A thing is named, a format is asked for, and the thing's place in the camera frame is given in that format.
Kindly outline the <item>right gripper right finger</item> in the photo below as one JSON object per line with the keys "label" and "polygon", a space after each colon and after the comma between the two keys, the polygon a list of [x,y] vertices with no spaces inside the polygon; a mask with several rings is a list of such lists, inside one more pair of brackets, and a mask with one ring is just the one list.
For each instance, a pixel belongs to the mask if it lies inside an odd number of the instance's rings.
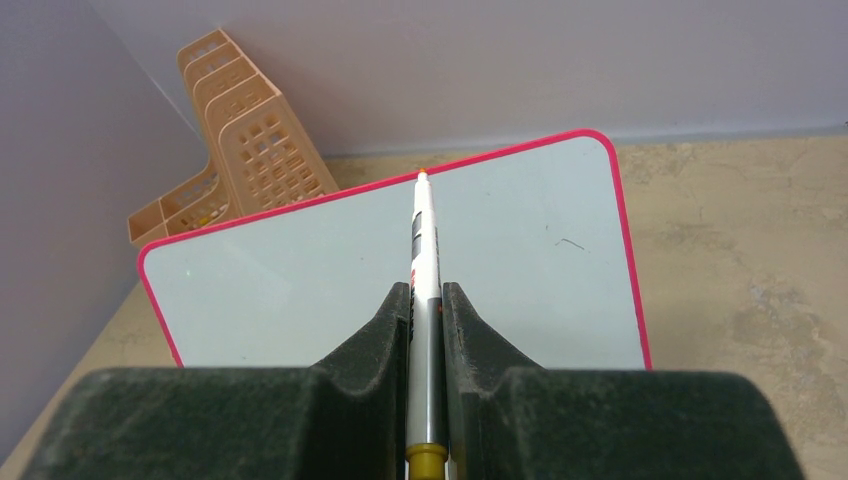
{"label": "right gripper right finger", "polygon": [[546,369],[443,287],[462,479],[800,479],[770,403],[726,372]]}

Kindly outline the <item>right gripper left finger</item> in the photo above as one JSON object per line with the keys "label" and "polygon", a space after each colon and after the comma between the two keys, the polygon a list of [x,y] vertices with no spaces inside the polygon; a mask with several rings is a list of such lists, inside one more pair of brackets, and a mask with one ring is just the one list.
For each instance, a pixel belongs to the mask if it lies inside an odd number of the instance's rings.
{"label": "right gripper left finger", "polygon": [[109,368],[62,400],[25,479],[399,479],[409,288],[299,368]]}

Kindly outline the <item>white marker pen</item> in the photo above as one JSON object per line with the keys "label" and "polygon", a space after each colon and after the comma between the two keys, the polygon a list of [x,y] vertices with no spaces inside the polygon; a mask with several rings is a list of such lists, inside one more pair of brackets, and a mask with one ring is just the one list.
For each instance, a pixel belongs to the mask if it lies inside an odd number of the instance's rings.
{"label": "white marker pen", "polygon": [[442,283],[438,229],[429,175],[413,194],[406,446],[448,445]]}

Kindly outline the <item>yellow marker cap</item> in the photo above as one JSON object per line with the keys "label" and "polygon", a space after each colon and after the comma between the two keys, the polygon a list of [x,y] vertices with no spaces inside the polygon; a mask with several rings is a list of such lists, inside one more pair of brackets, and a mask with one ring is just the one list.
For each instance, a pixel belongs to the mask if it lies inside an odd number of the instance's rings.
{"label": "yellow marker cap", "polygon": [[438,443],[418,443],[405,450],[409,480],[445,480],[449,452]]}

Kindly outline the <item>pink framed whiteboard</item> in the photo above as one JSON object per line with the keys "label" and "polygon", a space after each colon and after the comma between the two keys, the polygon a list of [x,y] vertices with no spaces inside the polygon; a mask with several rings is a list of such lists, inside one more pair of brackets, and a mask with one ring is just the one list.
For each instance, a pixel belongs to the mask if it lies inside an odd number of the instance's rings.
{"label": "pink framed whiteboard", "polygon": [[[650,347],[616,151],[575,130],[433,168],[441,278],[548,368],[642,369]],[[146,246],[181,366],[308,366],[411,271],[408,173]]]}

